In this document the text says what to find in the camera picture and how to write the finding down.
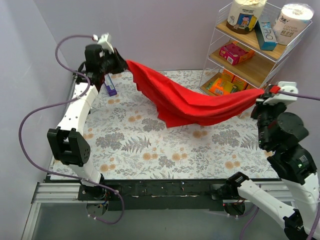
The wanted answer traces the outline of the red tank top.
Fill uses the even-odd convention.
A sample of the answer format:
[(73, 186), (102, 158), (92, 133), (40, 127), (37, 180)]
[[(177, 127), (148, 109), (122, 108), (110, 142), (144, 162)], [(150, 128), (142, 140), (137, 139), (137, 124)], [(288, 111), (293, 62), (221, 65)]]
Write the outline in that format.
[(158, 118), (168, 128), (221, 123), (250, 108), (264, 93), (263, 89), (255, 88), (225, 96), (204, 95), (140, 63), (132, 60), (126, 63), (137, 90), (155, 104)]

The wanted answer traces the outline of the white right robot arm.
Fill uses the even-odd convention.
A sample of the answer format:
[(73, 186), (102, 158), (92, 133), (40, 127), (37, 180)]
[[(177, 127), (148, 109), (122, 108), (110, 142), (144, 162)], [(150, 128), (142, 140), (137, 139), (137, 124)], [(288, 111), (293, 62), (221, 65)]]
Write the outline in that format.
[(311, 154), (299, 143), (309, 135), (301, 118), (286, 111), (284, 103), (257, 102), (251, 118), (257, 120), (258, 144), (272, 152), (271, 167), (290, 191), (295, 206), (289, 206), (257, 186), (247, 175), (237, 172), (216, 192), (220, 197), (242, 198), (268, 214), (290, 240), (320, 238), (320, 185)]

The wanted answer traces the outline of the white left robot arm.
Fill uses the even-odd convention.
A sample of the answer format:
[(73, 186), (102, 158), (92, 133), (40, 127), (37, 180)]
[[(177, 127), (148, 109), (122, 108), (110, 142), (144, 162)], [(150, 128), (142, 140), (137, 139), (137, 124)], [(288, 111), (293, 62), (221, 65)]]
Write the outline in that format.
[(83, 136), (83, 129), (92, 103), (105, 83), (105, 76), (122, 73), (128, 65), (117, 49), (108, 50), (100, 44), (87, 45), (84, 54), (85, 61), (78, 68), (80, 74), (72, 75), (75, 101), (68, 105), (57, 127), (48, 130), (47, 139), (54, 158), (73, 170), (84, 192), (101, 200), (107, 193), (102, 184), (104, 177), (90, 159), (91, 148)]

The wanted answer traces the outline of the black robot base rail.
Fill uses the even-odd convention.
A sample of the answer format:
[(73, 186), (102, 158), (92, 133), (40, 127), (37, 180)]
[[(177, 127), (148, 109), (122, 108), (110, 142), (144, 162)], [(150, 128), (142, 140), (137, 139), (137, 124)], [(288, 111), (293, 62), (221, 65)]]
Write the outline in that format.
[(245, 201), (226, 179), (104, 180), (108, 189), (81, 185), (79, 201), (98, 201), (109, 211), (209, 210), (243, 215)]

